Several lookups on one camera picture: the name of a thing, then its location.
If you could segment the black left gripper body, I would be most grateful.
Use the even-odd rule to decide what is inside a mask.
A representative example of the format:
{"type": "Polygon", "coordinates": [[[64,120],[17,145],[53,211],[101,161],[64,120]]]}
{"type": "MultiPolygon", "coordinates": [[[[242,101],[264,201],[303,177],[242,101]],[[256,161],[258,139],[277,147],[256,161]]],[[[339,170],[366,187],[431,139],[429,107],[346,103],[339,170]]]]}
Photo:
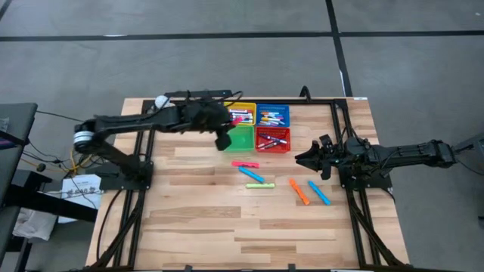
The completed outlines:
{"type": "Polygon", "coordinates": [[[232,129],[231,117],[223,104],[212,103],[207,108],[206,129],[216,133],[216,148],[218,151],[226,150],[231,145],[228,131],[232,129]]]}

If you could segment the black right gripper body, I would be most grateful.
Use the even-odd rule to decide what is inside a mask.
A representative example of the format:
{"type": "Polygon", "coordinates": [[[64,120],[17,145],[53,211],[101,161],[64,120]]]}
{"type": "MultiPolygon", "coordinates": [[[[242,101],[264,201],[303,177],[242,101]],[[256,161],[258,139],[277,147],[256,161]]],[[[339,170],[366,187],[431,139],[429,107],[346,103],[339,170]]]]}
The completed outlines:
{"type": "Polygon", "coordinates": [[[331,177],[331,167],[337,164],[337,160],[342,153],[341,142],[337,141],[334,144],[328,134],[320,136],[319,140],[321,141],[321,147],[318,151],[320,176],[322,180],[328,180],[331,177]]]}

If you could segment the light blue highlighter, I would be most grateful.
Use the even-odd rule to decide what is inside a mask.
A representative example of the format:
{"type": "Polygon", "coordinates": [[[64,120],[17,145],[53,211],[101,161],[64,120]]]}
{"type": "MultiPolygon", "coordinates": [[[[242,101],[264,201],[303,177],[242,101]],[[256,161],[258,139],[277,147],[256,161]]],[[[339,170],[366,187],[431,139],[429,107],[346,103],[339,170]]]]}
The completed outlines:
{"type": "Polygon", "coordinates": [[[265,182],[265,179],[262,176],[260,176],[260,175],[258,175],[256,173],[248,170],[247,168],[239,167],[238,170],[239,170],[239,172],[241,172],[241,173],[249,176],[250,178],[254,179],[255,181],[257,181],[259,183],[264,183],[265,182]]]}
{"type": "Polygon", "coordinates": [[[330,205],[330,200],[323,194],[323,192],[319,189],[319,187],[313,181],[308,181],[308,185],[311,187],[311,189],[315,192],[315,194],[318,196],[318,198],[326,206],[330,205]]]}

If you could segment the orange highlighter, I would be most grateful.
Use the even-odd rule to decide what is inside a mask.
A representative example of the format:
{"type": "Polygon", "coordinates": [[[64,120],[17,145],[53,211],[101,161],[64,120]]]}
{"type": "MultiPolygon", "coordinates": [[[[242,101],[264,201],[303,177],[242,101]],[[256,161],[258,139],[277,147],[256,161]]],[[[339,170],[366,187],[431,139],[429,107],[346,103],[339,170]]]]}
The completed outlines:
{"type": "Polygon", "coordinates": [[[290,178],[289,184],[294,189],[294,191],[297,193],[299,198],[302,200],[303,204],[305,206],[308,206],[310,204],[310,201],[309,201],[308,197],[304,194],[304,192],[301,190],[299,185],[296,183],[296,181],[293,178],[290,178]]]}

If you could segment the yellow plastic basket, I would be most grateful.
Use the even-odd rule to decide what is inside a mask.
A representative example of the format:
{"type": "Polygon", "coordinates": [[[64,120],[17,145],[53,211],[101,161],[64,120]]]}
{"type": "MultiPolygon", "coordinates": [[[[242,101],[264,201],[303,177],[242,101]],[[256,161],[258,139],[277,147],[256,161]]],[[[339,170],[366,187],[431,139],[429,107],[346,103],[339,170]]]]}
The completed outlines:
{"type": "Polygon", "coordinates": [[[253,124],[255,125],[256,123],[256,104],[255,103],[247,103],[247,102],[224,102],[224,106],[230,110],[230,109],[247,109],[247,110],[252,110],[253,111],[253,124]]]}

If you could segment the green plastic basket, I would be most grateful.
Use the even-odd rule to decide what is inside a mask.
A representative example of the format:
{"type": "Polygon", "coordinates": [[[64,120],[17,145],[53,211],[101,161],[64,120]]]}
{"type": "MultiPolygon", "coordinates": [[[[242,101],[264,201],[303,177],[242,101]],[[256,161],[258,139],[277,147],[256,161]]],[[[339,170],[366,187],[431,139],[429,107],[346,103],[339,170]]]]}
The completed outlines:
{"type": "Polygon", "coordinates": [[[254,128],[249,125],[236,126],[228,132],[231,145],[225,152],[249,152],[254,150],[254,128]]]}

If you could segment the red plastic basket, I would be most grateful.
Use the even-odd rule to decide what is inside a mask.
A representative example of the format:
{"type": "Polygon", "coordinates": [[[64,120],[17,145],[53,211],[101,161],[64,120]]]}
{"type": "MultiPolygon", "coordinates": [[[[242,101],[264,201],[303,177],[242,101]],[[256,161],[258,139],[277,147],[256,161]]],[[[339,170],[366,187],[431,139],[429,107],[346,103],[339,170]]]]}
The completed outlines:
{"type": "Polygon", "coordinates": [[[283,138],[288,143],[285,145],[276,146],[267,150],[261,150],[260,148],[256,148],[258,152],[287,153],[290,151],[290,129],[289,128],[263,127],[263,126],[256,127],[256,132],[255,132],[256,146],[259,144],[271,141],[271,140],[259,137],[259,134],[267,134],[272,137],[283,138]]]}

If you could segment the black power strip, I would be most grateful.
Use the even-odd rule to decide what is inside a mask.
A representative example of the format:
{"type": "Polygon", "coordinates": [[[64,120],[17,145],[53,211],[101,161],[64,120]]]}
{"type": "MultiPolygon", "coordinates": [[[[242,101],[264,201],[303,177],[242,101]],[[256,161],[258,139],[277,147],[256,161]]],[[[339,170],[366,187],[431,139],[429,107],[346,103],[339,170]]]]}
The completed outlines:
{"type": "Polygon", "coordinates": [[[199,98],[199,97],[225,97],[232,96],[232,90],[202,90],[202,91],[174,91],[165,93],[166,97],[199,98]]]}

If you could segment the blue plastic basket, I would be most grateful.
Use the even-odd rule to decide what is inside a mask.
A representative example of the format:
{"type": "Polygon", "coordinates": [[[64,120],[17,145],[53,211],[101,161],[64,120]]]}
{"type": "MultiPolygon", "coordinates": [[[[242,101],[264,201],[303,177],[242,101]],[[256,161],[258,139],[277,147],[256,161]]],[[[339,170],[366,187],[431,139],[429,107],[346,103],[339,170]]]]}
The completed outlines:
{"type": "Polygon", "coordinates": [[[256,107],[256,125],[261,122],[263,115],[260,112],[278,112],[283,115],[284,120],[282,122],[285,125],[279,125],[278,127],[287,128],[290,126],[290,108],[285,104],[258,104],[256,107]]]}

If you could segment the white bulb brass lamp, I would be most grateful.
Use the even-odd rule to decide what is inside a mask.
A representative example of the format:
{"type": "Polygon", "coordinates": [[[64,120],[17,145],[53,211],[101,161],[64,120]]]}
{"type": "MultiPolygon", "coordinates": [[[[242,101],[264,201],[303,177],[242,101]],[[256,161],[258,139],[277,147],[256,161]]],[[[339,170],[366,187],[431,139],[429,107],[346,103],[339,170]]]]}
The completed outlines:
{"type": "Polygon", "coordinates": [[[157,113],[167,107],[174,107],[175,104],[171,102],[171,98],[166,95],[160,95],[154,100],[154,112],[157,113]]]}

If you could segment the white paper sheet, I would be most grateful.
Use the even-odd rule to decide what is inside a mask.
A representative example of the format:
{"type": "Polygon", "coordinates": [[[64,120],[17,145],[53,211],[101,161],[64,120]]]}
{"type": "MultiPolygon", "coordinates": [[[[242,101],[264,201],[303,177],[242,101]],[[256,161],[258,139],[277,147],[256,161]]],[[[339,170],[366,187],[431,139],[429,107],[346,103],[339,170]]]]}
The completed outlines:
{"type": "Polygon", "coordinates": [[[74,178],[63,179],[60,191],[61,199],[99,209],[101,204],[101,179],[97,175],[77,175],[74,178]]]}

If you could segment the black side desk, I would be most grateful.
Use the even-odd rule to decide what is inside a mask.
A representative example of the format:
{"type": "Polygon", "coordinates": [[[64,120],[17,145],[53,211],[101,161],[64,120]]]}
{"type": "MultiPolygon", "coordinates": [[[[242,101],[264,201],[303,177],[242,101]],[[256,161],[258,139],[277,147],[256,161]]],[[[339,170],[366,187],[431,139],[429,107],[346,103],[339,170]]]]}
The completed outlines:
{"type": "Polygon", "coordinates": [[[20,176],[25,181],[13,183],[37,108],[36,103],[0,104],[0,265],[22,208],[90,222],[98,213],[95,208],[40,193],[42,182],[50,181],[43,175],[22,170],[20,176]]]}

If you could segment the white crumpled cloth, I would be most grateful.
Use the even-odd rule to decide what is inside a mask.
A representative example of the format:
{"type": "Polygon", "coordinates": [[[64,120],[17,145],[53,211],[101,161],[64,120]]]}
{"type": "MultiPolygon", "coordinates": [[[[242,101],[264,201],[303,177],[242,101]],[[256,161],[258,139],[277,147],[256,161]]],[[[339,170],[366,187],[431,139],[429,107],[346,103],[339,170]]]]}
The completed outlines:
{"type": "Polygon", "coordinates": [[[12,233],[27,239],[49,241],[56,220],[56,215],[21,208],[12,233]]]}

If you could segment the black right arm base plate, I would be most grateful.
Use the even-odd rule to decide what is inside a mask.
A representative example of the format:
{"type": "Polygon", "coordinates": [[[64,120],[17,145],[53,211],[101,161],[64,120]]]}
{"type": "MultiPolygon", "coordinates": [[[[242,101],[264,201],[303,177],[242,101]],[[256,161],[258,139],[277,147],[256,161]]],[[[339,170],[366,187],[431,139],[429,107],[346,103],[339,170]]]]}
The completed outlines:
{"type": "Polygon", "coordinates": [[[337,166],[341,184],[351,190],[362,188],[392,188],[388,169],[381,169],[378,164],[363,162],[344,162],[337,166]]]}

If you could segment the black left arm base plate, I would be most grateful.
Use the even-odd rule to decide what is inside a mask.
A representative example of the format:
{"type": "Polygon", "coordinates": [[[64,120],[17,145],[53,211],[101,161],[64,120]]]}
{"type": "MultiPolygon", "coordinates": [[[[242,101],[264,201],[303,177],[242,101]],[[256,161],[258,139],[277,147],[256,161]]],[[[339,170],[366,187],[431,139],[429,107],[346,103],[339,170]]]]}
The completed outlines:
{"type": "Polygon", "coordinates": [[[91,170],[100,179],[101,190],[148,190],[151,187],[154,164],[142,162],[141,169],[133,174],[124,174],[120,167],[107,162],[91,170]]]}

